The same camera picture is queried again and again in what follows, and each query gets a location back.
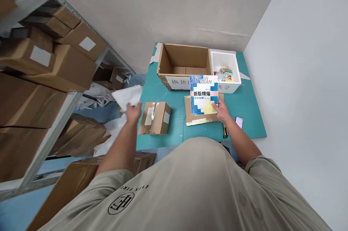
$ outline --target shelving unit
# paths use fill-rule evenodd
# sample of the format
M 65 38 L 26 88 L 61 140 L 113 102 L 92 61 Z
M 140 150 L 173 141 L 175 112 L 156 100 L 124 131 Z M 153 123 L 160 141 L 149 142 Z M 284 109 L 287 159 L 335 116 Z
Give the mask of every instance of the shelving unit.
M 16 0 L 15 3 L 18 7 L 14 9 L 8 16 L 0 19 L 0 36 L 8 37 L 11 28 L 18 26 L 19 21 L 27 17 L 30 13 L 32 13 L 35 9 L 37 9 L 47 1 L 48 0 Z M 58 1 L 61 3 L 61 5 L 68 8 L 73 14 L 75 14 L 82 22 L 84 22 L 96 33 L 96 31 L 90 25 L 88 25 L 88 23 L 65 0 Z M 114 49 L 112 49 L 109 44 L 107 45 L 108 48 L 103 54 L 99 56 L 99 58 L 95 62 L 97 64 L 97 68 L 103 61 L 107 52 L 110 51 L 115 56 L 115 58 L 123 64 L 125 69 L 135 74 L 134 70 L 119 56 L 119 54 Z M 37 178 L 37 173 L 42 163 L 47 158 L 47 155 L 49 154 L 53 145 L 57 141 L 65 124 L 68 122 L 82 94 L 83 92 L 74 92 L 67 94 L 63 106 L 61 107 L 52 127 L 46 133 L 46 136 L 44 137 L 40 147 L 38 148 L 35 157 L 31 162 L 29 168 L 27 169 L 24 177 L 21 179 L 0 183 L 0 202 L 2 200 L 6 200 L 26 193 L 28 192 L 28 190 L 35 190 L 43 186 L 52 185 L 55 183 L 61 172 L 46 174 L 45 177 L 39 179 Z

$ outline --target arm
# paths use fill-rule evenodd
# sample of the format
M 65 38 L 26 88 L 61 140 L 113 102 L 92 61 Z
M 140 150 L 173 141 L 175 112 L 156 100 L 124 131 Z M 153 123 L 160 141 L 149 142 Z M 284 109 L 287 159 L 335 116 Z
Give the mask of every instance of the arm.
M 235 148 L 238 157 L 244 166 L 248 161 L 254 157 L 262 155 L 258 147 L 245 134 L 245 132 L 238 126 L 238 124 L 231 118 L 227 110 L 226 104 L 219 99 L 219 105 L 212 104 L 217 111 L 217 118 L 225 124 L 228 135 L 231 138 L 233 147 Z
M 133 169 L 141 102 L 138 103 L 137 107 L 132 107 L 128 103 L 126 115 L 127 122 L 99 165 L 96 176 L 113 169 L 128 169 L 130 171 Z

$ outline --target label on box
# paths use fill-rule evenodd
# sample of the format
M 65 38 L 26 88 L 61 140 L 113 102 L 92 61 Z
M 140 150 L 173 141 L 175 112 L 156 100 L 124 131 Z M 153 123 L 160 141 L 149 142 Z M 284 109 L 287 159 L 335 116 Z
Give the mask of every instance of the label on box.
M 144 125 L 151 125 L 152 119 L 153 119 L 153 112 L 155 111 L 155 106 L 150 106 L 148 108 L 148 113 L 146 115 L 145 123 Z
M 92 41 L 89 37 L 86 37 L 82 42 L 79 44 L 83 49 L 86 49 L 87 51 L 91 51 L 92 48 L 96 45 L 95 42 Z
M 116 80 L 119 81 L 120 83 L 123 83 L 123 79 L 118 75 L 116 75 Z
M 39 64 L 42 64 L 48 67 L 50 65 L 51 53 L 37 46 L 34 46 L 32 54 L 30 55 L 29 58 L 38 62 Z
M 164 116 L 163 116 L 163 121 L 167 124 L 169 124 L 169 118 L 170 118 L 170 115 L 168 112 L 164 112 Z
M 190 77 L 166 76 L 173 90 L 190 90 Z

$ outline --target white label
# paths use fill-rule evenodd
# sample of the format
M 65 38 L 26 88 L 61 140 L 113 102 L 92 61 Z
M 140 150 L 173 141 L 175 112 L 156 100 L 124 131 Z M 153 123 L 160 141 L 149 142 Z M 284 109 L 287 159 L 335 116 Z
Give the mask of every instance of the white label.
M 93 42 L 89 37 L 86 37 L 79 44 L 79 46 L 81 46 L 83 49 L 86 49 L 87 51 L 90 51 L 95 45 L 96 45 L 96 43 Z
M 116 75 L 116 80 L 119 81 L 120 83 L 123 83 L 123 79 L 119 77 L 118 75 Z
M 190 77 L 166 76 L 173 90 L 190 90 Z
M 146 115 L 145 124 L 144 125 L 151 125 L 152 119 L 153 119 L 153 112 L 155 111 L 155 106 L 150 106 L 148 108 L 148 113 Z
M 240 128 L 243 126 L 243 118 L 242 117 L 236 117 L 236 123 Z
M 164 116 L 163 116 L 163 121 L 166 123 L 166 124 L 169 124 L 169 118 L 170 118 L 170 115 L 168 112 L 164 112 Z
M 201 123 L 203 123 L 203 122 L 207 122 L 207 119 L 206 119 L 206 118 L 197 119 L 197 120 L 192 120 L 192 122 L 193 122 L 193 123 L 194 123 L 194 122 L 201 122 Z
M 34 46 L 32 54 L 29 58 L 48 67 L 50 65 L 51 53 L 37 46 Z

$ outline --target book cover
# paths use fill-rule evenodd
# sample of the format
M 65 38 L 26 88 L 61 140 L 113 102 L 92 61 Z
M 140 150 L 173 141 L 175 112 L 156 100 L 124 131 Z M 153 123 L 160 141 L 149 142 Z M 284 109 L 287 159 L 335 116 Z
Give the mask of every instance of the book cover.
M 217 75 L 190 75 L 191 114 L 216 113 L 211 103 L 219 103 Z

